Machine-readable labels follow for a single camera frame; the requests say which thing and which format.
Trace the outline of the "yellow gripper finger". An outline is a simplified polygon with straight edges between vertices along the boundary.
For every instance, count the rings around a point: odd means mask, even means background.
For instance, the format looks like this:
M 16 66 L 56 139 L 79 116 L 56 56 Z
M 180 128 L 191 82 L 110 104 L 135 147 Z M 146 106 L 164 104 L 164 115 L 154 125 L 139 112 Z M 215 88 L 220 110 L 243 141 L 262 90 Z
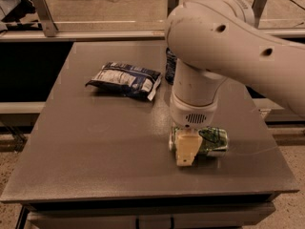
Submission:
M 203 138 L 197 130 L 178 130 L 175 134 L 175 159 L 178 166 L 191 166 Z

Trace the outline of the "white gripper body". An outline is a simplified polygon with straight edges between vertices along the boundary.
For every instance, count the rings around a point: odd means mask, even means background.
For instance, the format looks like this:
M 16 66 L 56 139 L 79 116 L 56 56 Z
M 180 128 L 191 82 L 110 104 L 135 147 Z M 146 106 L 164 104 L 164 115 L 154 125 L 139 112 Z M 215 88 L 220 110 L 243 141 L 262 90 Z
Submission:
M 207 106 L 194 106 L 171 94 L 170 115 L 175 125 L 180 128 L 201 129 L 212 123 L 217 105 L 216 100 Z

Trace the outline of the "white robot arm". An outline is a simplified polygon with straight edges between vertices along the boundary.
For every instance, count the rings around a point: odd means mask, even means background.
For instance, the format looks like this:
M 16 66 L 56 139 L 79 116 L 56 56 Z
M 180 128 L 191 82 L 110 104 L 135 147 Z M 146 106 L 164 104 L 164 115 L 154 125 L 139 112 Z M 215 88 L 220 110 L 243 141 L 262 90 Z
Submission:
M 247 1 L 183 3 L 168 16 L 165 36 L 177 58 L 169 147 L 178 166 L 192 165 L 198 154 L 221 156 L 227 151 L 227 144 L 212 150 L 205 134 L 219 90 L 229 78 L 305 116 L 305 46 L 256 29 Z

